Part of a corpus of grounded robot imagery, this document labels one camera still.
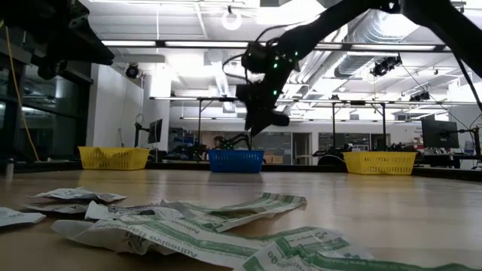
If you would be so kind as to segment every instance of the plastic basket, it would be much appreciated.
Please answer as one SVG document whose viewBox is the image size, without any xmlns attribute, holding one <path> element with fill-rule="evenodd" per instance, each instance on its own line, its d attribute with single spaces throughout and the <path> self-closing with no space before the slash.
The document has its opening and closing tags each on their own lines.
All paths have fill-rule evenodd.
<svg viewBox="0 0 482 271">
<path fill-rule="evenodd" d="M 79 147 L 84 169 L 144 169 L 149 149 Z"/>
<path fill-rule="evenodd" d="M 372 175 L 410 175 L 415 152 L 360 151 L 343 153 L 348 172 Z"/>
<path fill-rule="evenodd" d="M 263 165 L 264 151 L 208 151 L 212 172 L 258 173 Z"/>
</svg>

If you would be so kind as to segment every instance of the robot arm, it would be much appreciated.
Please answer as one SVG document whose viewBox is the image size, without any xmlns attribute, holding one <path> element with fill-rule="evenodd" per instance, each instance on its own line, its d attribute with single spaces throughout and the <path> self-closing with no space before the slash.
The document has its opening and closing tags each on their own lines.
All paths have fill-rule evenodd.
<svg viewBox="0 0 482 271">
<path fill-rule="evenodd" d="M 257 135 L 269 125 L 287 126 L 288 116 L 275 112 L 275 104 L 295 63 L 315 49 L 333 31 L 368 9 L 402 13 L 431 29 L 454 54 L 482 75 L 482 31 L 451 5 L 450 0 L 343 0 L 321 13 L 310 24 L 288 30 L 266 46 L 251 43 L 242 64 L 253 73 L 264 73 L 260 83 L 236 92 L 246 104 L 245 129 Z"/>
</svg>

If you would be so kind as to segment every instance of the metal pole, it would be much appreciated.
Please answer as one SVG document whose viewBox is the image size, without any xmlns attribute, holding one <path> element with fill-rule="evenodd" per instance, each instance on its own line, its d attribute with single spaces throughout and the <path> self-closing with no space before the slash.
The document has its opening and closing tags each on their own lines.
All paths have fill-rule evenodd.
<svg viewBox="0 0 482 271">
<path fill-rule="evenodd" d="M 382 104 L 382 117 L 383 117 L 383 151 L 386 151 L 386 117 L 385 117 L 385 104 Z"/>
<path fill-rule="evenodd" d="M 196 146 L 196 155 L 197 155 L 197 162 L 200 161 L 199 149 L 201 146 L 201 112 L 203 112 L 203 108 L 201 107 L 203 100 L 199 100 L 199 120 L 197 122 L 197 146 Z"/>
<path fill-rule="evenodd" d="M 335 111 L 334 111 L 334 106 L 336 105 L 336 102 L 334 102 L 332 105 L 331 105 L 331 109 L 333 111 L 333 148 L 336 150 L 337 148 L 337 140 L 336 140 L 336 136 L 335 136 L 335 121 L 334 121 L 334 115 L 336 114 Z"/>
</svg>

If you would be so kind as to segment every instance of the ceiling lamp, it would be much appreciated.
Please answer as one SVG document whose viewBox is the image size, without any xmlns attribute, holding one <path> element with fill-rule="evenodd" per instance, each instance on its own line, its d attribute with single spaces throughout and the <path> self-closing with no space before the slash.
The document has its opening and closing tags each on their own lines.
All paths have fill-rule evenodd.
<svg viewBox="0 0 482 271">
<path fill-rule="evenodd" d="M 234 21 L 229 22 L 227 20 L 227 17 L 230 15 L 234 15 L 236 19 Z M 223 27 L 227 30 L 238 30 L 239 27 L 241 27 L 241 23 L 243 22 L 243 19 L 241 18 L 241 14 L 237 11 L 233 11 L 231 9 L 231 6 L 227 7 L 227 10 L 224 12 L 223 17 L 221 18 L 221 24 Z"/>
</svg>

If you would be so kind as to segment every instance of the ceiling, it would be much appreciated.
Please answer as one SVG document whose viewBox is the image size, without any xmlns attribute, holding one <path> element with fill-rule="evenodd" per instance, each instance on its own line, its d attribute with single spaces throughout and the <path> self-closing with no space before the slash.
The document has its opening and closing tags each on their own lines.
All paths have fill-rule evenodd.
<svg viewBox="0 0 482 271">
<path fill-rule="evenodd" d="M 316 8 L 321 8 L 322 11 L 328 8 L 329 5 L 337 2 L 336 0 L 318 0 L 319 3 L 325 5 L 321 6 L 316 3 L 316 0 L 303 0 L 303 3 L 309 2 L 313 5 L 309 8 L 299 4 L 300 2 L 295 3 L 298 0 L 279 0 L 278 2 L 288 3 L 277 8 L 260 7 L 266 4 L 265 0 L 245 0 L 243 2 L 246 5 L 241 5 L 239 2 L 233 3 L 233 12 L 241 15 L 242 22 L 238 29 L 228 30 L 222 23 L 223 15 L 227 11 L 227 4 L 216 3 L 228 3 L 230 0 L 219 0 L 214 4 L 212 0 L 211 3 L 207 3 L 208 0 L 206 0 L 194 5 L 172 5 L 172 3 L 175 4 L 176 0 L 169 1 L 169 5 L 159 5 L 158 2 L 162 1 L 148 5 L 132 4 L 138 0 L 131 0 L 131 4 L 127 4 L 124 0 L 112 1 L 111 3 L 102 2 L 102 0 L 91 1 L 81 0 L 90 10 L 90 25 L 102 40 L 217 41 L 253 41 L 269 26 L 313 18 L 314 14 L 319 12 Z M 292 14 L 304 14 L 305 17 L 298 16 L 294 18 L 291 17 Z M 464 15 L 469 17 L 479 27 L 482 26 L 482 6 L 467 7 Z M 234 17 L 234 15 L 228 16 L 227 21 L 229 23 L 234 21 L 234 18 L 231 17 Z M 347 27 L 347 37 L 355 33 L 355 30 L 353 30 L 355 28 L 352 25 L 349 24 Z M 263 37 L 263 40 L 281 35 L 284 31 L 284 29 L 277 29 L 268 32 Z M 442 43 L 430 30 L 423 27 L 416 28 L 398 42 L 414 44 Z M 216 85 L 215 75 L 218 74 L 218 70 L 210 65 L 209 60 L 206 59 L 208 50 L 168 48 L 112 49 L 116 55 L 116 65 L 120 67 L 123 67 L 127 60 L 132 61 L 132 59 L 136 59 L 136 56 L 149 56 L 152 58 L 159 55 L 165 56 L 166 62 L 174 74 L 172 89 L 177 96 L 181 96 L 184 92 L 189 93 L 191 96 L 195 93 L 193 90 L 199 90 L 202 93 L 210 85 Z M 243 50 L 225 50 L 224 55 L 233 56 L 242 52 Z M 301 64 L 306 64 L 306 67 L 309 67 L 310 64 L 316 65 L 315 68 L 319 70 L 325 62 L 315 62 L 314 59 L 318 56 L 325 61 L 330 59 L 329 53 L 322 55 L 312 53 Z M 443 99 L 448 89 L 448 83 L 459 79 L 461 76 L 457 62 L 450 53 L 402 53 L 401 59 L 405 69 L 410 74 L 404 68 L 397 67 L 387 76 L 379 78 L 374 83 L 374 78 L 368 74 L 369 69 L 373 68 L 374 60 L 376 60 L 373 58 L 371 62 L 359 69 L 355 75 L 347 78 L 349 80 L 321 80 L 323 77 L 327 77 L 327 73 L 315 73 L 310 80 L 302 82 L 306 83 L 309 89 L 308 94 L 305 93 L 304 95 L 315 95 L 320 99 L 327 99 L 329 95 L 336 93 L 341 99 L 407 100 L 410 93 L 417 90 L 419 84 L 427 83 L 432 95 L 437 96 L 438 99 Z M 236 67 L 229 65 L 227 69 L 230 72 L 244 75 L 244 70 L 241 69 L 240 64 L 238 62 L 236 64 Z M 140 63 L 139 66 L 147 73 L 154 69 L 153 63 Z M 228 83 L 239 84 L 242 82 L 228 78 Z"/>
</svg>

